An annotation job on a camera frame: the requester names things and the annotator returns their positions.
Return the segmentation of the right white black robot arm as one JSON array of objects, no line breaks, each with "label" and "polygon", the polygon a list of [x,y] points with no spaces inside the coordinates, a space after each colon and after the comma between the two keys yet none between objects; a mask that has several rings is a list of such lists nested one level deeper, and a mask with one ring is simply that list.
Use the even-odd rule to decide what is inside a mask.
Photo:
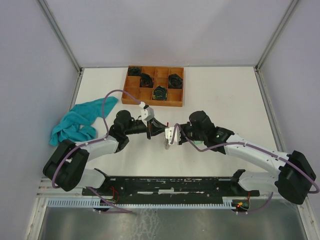
[{"label": "right white black robot arm", "polygon": [[277,192],[287,201],[302,205],[309,194],[320,191],[316,174],[303,153],[272,151],[246,141],[232,130],[214,125],[203,110],[189,116],[189,121],[180,127],[180,135],[180,144],[200,141],[207,151],[240,158],[264,170],[237,170],[235,180],[229,183],[236,196],[246,191]]}]

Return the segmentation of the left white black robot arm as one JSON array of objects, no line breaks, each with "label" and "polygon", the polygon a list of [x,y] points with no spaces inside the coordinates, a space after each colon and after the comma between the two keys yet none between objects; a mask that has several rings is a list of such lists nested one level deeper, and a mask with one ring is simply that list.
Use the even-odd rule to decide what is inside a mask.
[{"label": "left white black robot arm", "polygon": [[141,111],[141,119],[134,119],[129,111],[121,110],[105,136],[84,142],[63,140],[42,172],[54,188],[69,192],[75,187],[92,187],[99,195],[106,195],[111,183],[100,171],[86,169],[87,162],[122,151],[129,143],[129,135],[146,134],[150,140],[164,133],[166,128],[146,109]]}]

